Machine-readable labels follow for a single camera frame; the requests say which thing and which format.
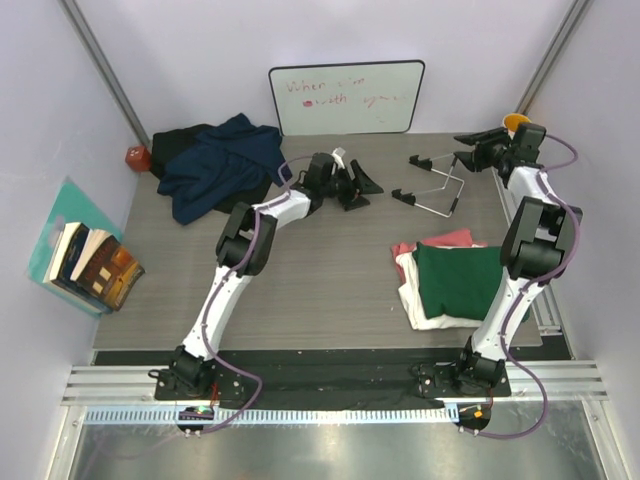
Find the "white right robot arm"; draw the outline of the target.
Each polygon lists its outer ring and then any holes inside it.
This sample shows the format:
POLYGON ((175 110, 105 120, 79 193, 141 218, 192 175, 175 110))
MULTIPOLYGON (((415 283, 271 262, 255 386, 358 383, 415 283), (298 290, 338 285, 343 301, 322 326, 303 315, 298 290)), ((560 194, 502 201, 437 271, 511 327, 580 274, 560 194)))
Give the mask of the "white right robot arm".
POLYGON ((582 209, 555 193, 548 169, 538 163, 546 138, 546 128, 531 122, 519 123, 513 134, 499 127, 455 137, 472 148, 456 152, 456 160, 474 173, 493 168, 518 204, 500 249, 498 291, 451 371, 453 386, 465 395, 506 380, 509 346, 525 313, 564 273, 579 244, 582 209))

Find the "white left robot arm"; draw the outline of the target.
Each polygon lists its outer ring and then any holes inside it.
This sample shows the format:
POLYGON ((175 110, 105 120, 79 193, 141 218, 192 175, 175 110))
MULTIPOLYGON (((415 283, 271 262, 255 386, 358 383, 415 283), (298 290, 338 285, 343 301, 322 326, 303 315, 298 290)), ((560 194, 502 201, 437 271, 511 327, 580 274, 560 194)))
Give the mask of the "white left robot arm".
POLYGON ((284 192, 267 202, 236 205, 216 245, 216 269, 206 300, 191 330, 158 378, 193 399, 205 397, 214 383, 214 365, 232 313, 249 283, 262 273, 278 230, 316 212, 325 199, 345 211, 368 206, 369 195, 384 189, 356 160, 345 164, 341 148, 316 153, 296 180, 284 181, 284 192))

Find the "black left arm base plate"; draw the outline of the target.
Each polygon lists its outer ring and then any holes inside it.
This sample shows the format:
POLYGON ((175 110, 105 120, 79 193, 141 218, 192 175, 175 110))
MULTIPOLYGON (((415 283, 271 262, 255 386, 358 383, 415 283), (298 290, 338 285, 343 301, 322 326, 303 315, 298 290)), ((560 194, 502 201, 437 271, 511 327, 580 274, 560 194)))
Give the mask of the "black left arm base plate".
POLYGON ((156 381, 156 400, 206 400, 223 402, 247 400, 251 392, 245 378, 226 368, 214 367, 201 375, 194 385, 181 380, 169 369, 151 369, 148 377, 156 381))

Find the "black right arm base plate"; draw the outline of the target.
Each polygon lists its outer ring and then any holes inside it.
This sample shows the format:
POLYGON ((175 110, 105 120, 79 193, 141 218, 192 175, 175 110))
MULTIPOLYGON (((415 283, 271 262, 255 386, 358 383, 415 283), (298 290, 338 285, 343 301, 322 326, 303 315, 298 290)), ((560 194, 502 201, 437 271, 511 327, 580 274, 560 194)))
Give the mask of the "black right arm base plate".
POLYGON ((418 363, 409 369, 416 381, 415 394, 425 399, 453 397, 506 398, 512 393, 508 378, 487 379, 453 363, 418 363))

